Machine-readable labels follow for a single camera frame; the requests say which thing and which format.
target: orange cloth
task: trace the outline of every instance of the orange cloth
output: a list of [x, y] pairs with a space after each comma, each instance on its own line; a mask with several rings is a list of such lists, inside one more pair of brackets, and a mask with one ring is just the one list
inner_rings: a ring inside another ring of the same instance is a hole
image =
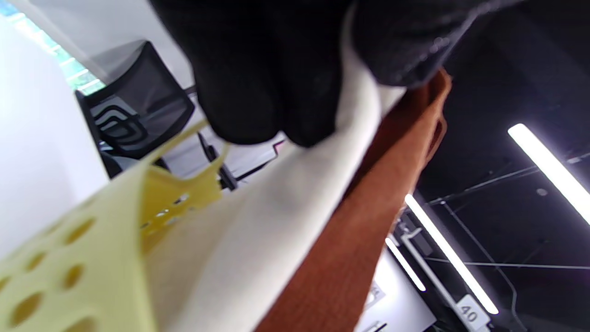
[[446, 130], [440, 71], [383, 119], [345, 198], [257, 332], [352, 331], [385, 238]]

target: chair backrest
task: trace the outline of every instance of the chair backrest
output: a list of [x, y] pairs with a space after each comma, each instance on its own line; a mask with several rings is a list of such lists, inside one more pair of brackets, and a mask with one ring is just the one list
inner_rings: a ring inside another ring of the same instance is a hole
[[76, 95], [76, 99], [78, 100], [78, 104], [80, 105], [80, 109], [82, 110], [82, 115], [84, 115], [84, 119], [86, 120], [86, 124], [88, 124], [88, 129], [90, 130], [90, 135], [92, 135], [92, 139], [94, 140], [94, 143], [96, 144], [96, 147], [99, 147], [99, 143], [100, 143], [100, 131], [98, 129], [98, 127], [96, 126], [96, 123], [94, 123], [94, 118], [92, 117], [92, 114], [90, 113], [90, 107], [88, 107], [88, 104], [86, 103], [86, 100], [84, 98], [84, 94], [82, 94], [82, 92], [76, 90], [74, 92], [74, 94]]
[[118, 79], [84, 98], [101, 139], [136, 159], [179, 133], [195, 108], [152, 43], [138, 54]]

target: ceiling light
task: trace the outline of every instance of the ceiling light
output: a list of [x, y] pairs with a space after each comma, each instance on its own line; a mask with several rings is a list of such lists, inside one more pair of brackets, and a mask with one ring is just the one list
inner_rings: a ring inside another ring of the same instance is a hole
[[422, 292], [426, 291], [426, 287], [424, 287], [424, 284], [420, 278], [418, 278], [416, 272], [412, 270], [412, 267], [408, 264], [408, 261], [405, 260], [402, 253], [399, 252], [398, 247], [394, 245], [393, 241], [387, 237], [385, 238], [385, 244], [387, 245], [387, 248], [389, 248], [389, 250], [394, 254], [395, 258], [397, 258], [399, 264], [404, 268], [409, 278], [412, 279], [414, 285], [416, 285], [416, 287], [418, 287], [418, 289], [420, 289]]
[[525, 125], [508, 129], [508, 134], [590, 224], [590, 194], [584, 187]]
[[408, 207], [412, 209], [412, 212], [414, 212], [414, 214], [420, 220], [424, 228], [426, 228], [426, 231], [428, 231], [430, 236], [434, 239], [434, 242], [436, 242], [436, 244], [442, 250], [445, 256], [447, 256], [448, 260], [451, 262], [453, 267], [455, 267], [457, 272], [459, 272], [459, 275], [461, 275], [467, 286], [469, 286], [473, 294], [480, 301], [481, 305], [486, 309], [488, 313], [494, 315], [497, 314], [498, 308], [496, 308], [496, 306], [491, 301], [490, 297], [487, 296], [486, 292], [476, 281], [476, 279], [473, 278], [471, 272], [469, 272], [467, 267], [465, 267], [465, 264], [463, 264], [459, 256], [457, 256], [457, 253], [451, 248], [451, 246], [448, 244], [447, 240], [445, 240], [441, 232], [436, 228], [436, 226], [434, 226], [434, 223], [432, 222], [432, 220], [430, 220], [428, 215], [426, 215], [426, 212], [424, 212], [420, 204], [418, 204], [418, 202], [413, 198], [412, 195], [406, 195], [405, 202], [408, 205]]

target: gloved hand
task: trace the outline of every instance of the gloved hand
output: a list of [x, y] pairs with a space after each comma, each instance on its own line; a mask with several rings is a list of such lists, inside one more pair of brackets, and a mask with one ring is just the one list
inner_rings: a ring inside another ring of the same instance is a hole
[[[360, 0], [353, 43], [380, 84], [425, 83], [481, 14], [520, 0]], [[194, 69], [213, 130], [236, 144], [278, 131], [309, 147], [334, 131], [340, 31], [351, 0], [151, 0]]]

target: yellow plastic basket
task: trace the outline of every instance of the yellow plastic basket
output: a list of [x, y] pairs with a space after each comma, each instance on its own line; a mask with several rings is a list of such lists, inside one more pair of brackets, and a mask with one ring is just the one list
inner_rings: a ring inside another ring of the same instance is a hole
[[186, 212], [221, 198], [228, 147], [188, 180], [152, 164], [206, 125], [153, 151], [0, 262], [0, 331], [156, 331], [143, 255]]

